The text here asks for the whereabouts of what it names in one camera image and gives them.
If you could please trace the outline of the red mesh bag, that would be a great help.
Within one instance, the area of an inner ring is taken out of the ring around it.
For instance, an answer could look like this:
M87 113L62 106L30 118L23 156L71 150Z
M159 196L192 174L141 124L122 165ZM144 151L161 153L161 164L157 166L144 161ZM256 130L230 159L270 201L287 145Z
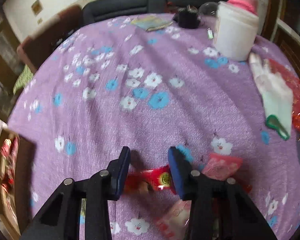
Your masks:
M286 66L279 64L273 59L269 59L268 61L271 72L274 74L280 73L286 85L293 92L292 124L300 134L300 80Z

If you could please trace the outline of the small wall plaque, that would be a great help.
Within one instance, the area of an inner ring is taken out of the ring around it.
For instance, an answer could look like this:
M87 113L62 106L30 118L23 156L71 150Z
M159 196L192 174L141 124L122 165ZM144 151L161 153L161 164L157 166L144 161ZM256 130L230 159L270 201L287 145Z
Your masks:
M32 12L34 13L34 15L38 15L43 7L42 7L42 4L40 2L40 0L36 0L32 5L31 5L31 9L32 9Z

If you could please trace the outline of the green patterned cushion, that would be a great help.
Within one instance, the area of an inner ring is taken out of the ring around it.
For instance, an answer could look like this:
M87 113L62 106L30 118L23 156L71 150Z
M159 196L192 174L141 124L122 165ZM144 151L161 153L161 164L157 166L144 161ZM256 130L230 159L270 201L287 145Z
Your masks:
M31 72L28 65L25 65L23 71L21 72L21 74L17 78L16 83L14 84L13 94L16 94L19 89L24 88L31 81L32 78L33 73Z

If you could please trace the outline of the white plastic tub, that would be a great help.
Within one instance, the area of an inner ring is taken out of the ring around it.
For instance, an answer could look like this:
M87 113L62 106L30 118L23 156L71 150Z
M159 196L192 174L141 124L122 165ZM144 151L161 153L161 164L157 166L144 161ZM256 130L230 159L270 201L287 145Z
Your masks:
M258 31L257 15L228 2L219 2L214 47L225 57L245 61L254 45Z

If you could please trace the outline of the red white snack packet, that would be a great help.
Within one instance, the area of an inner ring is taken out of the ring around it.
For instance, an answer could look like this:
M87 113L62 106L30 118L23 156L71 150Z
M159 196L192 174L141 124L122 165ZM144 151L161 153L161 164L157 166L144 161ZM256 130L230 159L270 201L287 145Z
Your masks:
M190 211L190 200L178 200L165 215L156 221L155 224L165 239L184 239Z

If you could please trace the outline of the pink cartoon snack bag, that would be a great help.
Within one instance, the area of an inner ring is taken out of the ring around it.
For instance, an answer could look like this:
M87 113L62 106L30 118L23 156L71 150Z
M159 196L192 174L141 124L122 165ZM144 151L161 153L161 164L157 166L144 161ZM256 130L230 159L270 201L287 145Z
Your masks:
M233 176L242 163L243 159L239 157L211 153L202 174L214 180L224 181Z

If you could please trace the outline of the flat booklet on table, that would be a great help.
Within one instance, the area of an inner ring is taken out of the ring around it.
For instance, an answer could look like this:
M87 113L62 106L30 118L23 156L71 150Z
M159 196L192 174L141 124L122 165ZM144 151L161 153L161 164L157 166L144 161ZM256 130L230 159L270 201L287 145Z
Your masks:
M165 20L163 18L151 15L143 18L136 18L130 23L147 32L150 32L169 27L173 22L171 20Z

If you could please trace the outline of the black sofa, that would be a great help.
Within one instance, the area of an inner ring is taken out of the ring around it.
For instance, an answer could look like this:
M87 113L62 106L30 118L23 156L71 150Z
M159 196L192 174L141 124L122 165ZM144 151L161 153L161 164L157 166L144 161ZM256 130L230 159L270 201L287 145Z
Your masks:
M228 0L95 0L82 9L83 25L108 20L118 16L174 13L188 5L199 8L206 2Z

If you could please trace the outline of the red snack bag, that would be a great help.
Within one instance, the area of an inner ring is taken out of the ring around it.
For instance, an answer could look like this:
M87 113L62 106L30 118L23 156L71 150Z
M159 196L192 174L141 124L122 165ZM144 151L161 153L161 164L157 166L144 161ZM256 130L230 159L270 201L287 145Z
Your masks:
M152 170L131 172L127 175L124 185L125 194L143 194L163 190L170 190L173 194L176 194L168 165Z

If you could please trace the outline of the white green work glove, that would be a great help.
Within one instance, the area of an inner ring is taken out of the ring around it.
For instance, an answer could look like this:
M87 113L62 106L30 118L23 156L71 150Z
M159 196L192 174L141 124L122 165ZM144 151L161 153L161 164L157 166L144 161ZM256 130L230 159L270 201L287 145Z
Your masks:
M249 54L249 66L262 97L266 126L288 140L292 131L293 91L281 74L272 73L268 62L259 55Z

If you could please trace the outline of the small black box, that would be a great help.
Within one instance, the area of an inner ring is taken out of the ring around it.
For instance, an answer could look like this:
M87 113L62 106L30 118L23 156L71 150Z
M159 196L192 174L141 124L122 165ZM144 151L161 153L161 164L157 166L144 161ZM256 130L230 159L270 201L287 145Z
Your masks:
M198 9L191 5L179 8L173 16L173 20L184 29L197 29L200 25Z

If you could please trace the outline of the clear glass bowl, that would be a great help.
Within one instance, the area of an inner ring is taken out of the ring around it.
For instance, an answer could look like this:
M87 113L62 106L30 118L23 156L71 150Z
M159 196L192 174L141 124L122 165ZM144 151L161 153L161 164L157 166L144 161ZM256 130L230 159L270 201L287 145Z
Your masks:
M204 16L215 16L217 9L218 9L217 2L206 2L199 7L198 14Z

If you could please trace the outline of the cardboard box tray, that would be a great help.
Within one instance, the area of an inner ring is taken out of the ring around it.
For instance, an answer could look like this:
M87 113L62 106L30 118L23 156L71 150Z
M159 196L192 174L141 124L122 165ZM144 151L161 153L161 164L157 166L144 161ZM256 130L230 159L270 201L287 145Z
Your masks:
M34 143L3 128L0 132L0 230L19 239L30 223L30 182Z

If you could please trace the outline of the purple floral tablecloth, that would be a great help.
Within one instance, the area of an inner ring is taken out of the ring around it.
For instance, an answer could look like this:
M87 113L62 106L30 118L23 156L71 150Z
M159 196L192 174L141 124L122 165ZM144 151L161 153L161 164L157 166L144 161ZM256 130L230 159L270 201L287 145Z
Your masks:
M238 178L278 239L300 226L296 134L266 126L250 67L224 57L205 28L146 32L130 18L87 25L26 85L8 122L36 146L35 215L67 177L91 177L124 146L132 168L165 166L172 146L196 168L210 153L243 159Z

